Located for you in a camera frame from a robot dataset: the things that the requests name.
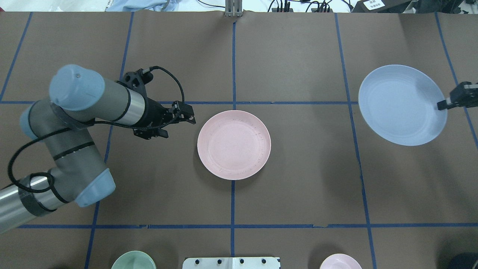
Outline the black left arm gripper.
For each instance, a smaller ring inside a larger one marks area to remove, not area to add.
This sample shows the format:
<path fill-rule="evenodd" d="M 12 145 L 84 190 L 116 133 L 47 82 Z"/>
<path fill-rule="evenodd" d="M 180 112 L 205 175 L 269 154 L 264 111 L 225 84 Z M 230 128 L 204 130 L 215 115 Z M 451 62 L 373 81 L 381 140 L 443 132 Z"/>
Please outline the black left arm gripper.
<path fill-rule="evenodd" d="M 136 124 L 133 125 L 133 134 L 142 139 L 150 140 L 154 137 L 169 138 L 168 131 L 164 128 L 180 122 L 196 124 L 196 118 L 191 105 L 181 101 L 174 101 L 167 108 L 148 99 L 145 113 Z"/>

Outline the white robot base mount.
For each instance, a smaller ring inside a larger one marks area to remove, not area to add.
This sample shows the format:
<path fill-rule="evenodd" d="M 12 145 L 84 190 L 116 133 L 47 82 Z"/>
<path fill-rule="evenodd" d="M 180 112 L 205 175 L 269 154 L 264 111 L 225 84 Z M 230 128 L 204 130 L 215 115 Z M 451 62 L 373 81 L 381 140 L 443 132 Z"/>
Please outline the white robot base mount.
<path fill-rule="evenodd" d="M 183 269 L 280 269 L 278 257 L 190 257 Z"/>

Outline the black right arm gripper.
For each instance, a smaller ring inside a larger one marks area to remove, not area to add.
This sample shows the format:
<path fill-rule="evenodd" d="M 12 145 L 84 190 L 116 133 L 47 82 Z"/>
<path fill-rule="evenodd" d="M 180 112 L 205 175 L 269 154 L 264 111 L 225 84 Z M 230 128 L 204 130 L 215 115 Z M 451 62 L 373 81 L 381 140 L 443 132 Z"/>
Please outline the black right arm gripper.
<path fill-rule="evenodd" d="M 478 106 L 478 84 L 468 81 L 458 84 L 449 94 L 447 100 L 437 102 L 437 109 L 452 109 L 455 107 L 473 108 Z"/>

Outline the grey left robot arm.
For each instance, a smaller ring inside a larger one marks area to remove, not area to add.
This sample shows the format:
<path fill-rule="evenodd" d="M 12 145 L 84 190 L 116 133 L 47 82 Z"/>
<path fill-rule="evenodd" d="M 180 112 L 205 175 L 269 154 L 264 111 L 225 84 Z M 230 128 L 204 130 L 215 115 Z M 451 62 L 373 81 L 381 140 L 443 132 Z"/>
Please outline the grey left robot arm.
<path fill-rule="evenodd" d="M 170 107 L 147 95 L 146 85 L 153 80 L 154 70 L 168 74 L 179 87 L 181 99 Z M 165 68 L 140 68 L 116 81 L 74 64 L 60 68 L 50 82 L 49 96 L 29 106 L 19 119 L 31 141 L 21 146 L 7 164 L 11 183 L 1 190 L 1 233 L 72 201 L 87 207 L 114 192 L 113 176 L 89 127 L 122 127 L 149 140 L 167 138 L 165 127 L 181 121 L 196 123 L 193 108 L 186 104 L 179 80 Z M 16 179 L 14 162 L 22 151 L 38 142 L 45 143 L 55 166 Z"/>

